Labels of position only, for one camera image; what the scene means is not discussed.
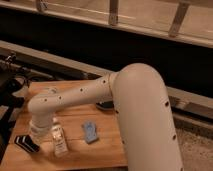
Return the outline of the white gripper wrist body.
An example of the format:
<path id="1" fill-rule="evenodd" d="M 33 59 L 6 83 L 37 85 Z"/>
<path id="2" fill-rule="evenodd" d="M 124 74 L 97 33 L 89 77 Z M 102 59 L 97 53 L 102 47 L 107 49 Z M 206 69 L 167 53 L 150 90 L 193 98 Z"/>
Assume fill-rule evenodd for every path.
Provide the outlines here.
<path id="1" fill-rule="evenodd" d="M 50 120 L 31 120 L 29 123 L 30 138 L 35 144 L 40 145 L 51 127 L 52 122 Z"/>

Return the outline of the black white striped gripper finger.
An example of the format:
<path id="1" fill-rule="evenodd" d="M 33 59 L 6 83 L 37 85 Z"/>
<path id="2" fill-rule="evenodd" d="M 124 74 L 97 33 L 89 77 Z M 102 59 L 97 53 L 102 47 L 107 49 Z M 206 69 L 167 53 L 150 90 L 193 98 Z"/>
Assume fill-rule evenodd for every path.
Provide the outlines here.
<path id="1" fill-rule="evenodd" d="M 14 140 L 14 143 L 28 153 L 34 153 L 40 150 L 40 147 L 32 141 L 29 135 L 17 136 Z"/>

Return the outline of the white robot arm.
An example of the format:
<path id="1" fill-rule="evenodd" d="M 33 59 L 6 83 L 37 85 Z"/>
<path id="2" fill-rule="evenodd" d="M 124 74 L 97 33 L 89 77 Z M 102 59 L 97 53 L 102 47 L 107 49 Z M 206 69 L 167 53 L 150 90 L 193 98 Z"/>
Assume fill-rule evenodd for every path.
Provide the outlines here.
<path id="1" fill-rule="evenodd" d="M 114 103 L 129 171 L 184 171 L 165 83 L 153 67 L 134 63 L 65 91 L 48 88 L 28 102 L 29 133 L 15 143 L 40 150 L 54 114 L 67 107 Z"/>

